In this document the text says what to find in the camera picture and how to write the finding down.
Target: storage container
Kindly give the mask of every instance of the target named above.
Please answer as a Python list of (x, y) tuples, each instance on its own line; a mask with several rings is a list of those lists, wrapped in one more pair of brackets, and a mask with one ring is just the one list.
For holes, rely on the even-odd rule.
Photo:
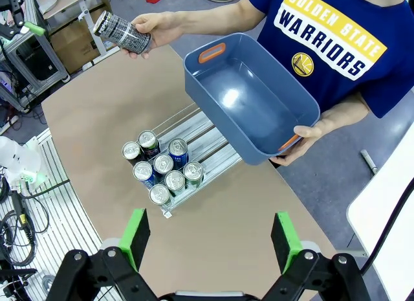
[(247, 164), (281, 155), (299, 140), (294, 126), (319, 119), (315, 99), (246, 34), (189, 53), (184, 70), (186, 92)]

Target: orange handle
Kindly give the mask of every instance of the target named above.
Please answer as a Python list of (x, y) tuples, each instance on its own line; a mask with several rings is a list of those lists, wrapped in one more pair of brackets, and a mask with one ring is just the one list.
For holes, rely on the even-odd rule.
[(210, 47), (208, 50), (205, 50), (204, 52), (200, 54), (199, 63), (205, 63), (206, 61), (209, 61), (217, 57), (218, 55), (224, 53), (225, 50), (226, 50), (226, 44), (223, 42), (213, 47)]
[(282, 147), (279, 148), (279, 151), (286, 149), (289, 147), (296, 139), (298, 139), (298, 135), (294, 135), (291, 139), (289, 139)]

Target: soda can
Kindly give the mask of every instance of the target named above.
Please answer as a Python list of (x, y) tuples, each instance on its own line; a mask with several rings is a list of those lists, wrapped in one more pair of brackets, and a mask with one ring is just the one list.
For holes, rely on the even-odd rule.
[(173, 159), (167, 154), (158, 154), (154, 159), (155, 175), (161, 181), (165, 175), (173, 170)]
[(140, 145), (135, 141), (129, 141), (122, 147), (122, 156), (133, 166), (142, 161)]
[(141, 161), (134, 165), (133, 168), (134, 177), (142, 182), (147, 188), (155, 186), (156, 178), (154, 175), (153, 167), (150, 163)]
[(138, 32), (130, 22), (108, 11), (102, 12), (93, 33), (137, 54), (145, 52), (151, 43), (150, 34)]
[(186, 189), (186, 179), (178, 170), (172, 170), (166, 175), (166, 186), (174, 196), (184, 192)]
[(202, 183), (204, 171), (198, 162), (189, 162), (184, 166), (183, 171), (186, 178), (187, 188), (197, 189)]
[(156, 184), (149, 191), (149, 199), (156, 205), (171, 205), (171, 195), (163, 184)]
[(174, 168), (179, 170), (188, 162), (187, 142), (180, 138), (173, 139), (168, 144), (169, 155), (174, 160)]
[(152, 131), (143, 131), (138, 136), (138, 144), (141, 146), (147, 159), (152, 159), (160, 153), (160, 143)]

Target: hand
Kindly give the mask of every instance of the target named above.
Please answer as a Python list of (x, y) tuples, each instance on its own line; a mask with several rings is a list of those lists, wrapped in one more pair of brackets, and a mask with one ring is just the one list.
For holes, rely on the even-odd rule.
[[(148, 53), (150, 50), (168, 44), (183, 34), (179, 17), (173, 12), (142, 14), (136, 17), (131, 23), (135, 25), (139, 32), (151, 34), (152, 40), (149, 50), (141, 54), (145, 59), (149, 57)], [(133, 59), (138, 57), (134, 52), (128, 52), (125, 49), (122, 52), (128, 54)]]
[(304, 155), (306, 151), (308, 151), (308, 149), (323, 136), (322, 130), (318, 127), (318, 123), (316, 123), (313, 128), (308, 126), (295, 126), (294, 132), (300, 137), (303, 137), (302, 140), (298, 141), (284, 152), (283, 155), (286, 155), (285, 157), (271, 157), (271, 161), (276, 164), (288, 166), (298, 157)]

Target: golden state warriors t-shirt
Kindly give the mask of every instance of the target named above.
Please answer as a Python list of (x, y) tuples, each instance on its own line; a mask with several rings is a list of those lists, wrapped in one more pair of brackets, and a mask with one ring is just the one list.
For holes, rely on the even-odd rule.
[(384, 116), (414, 85), (414, 16), (407, 2), (250, 0), (267, 15), (258, 38), (321, 111), (361, 92)]

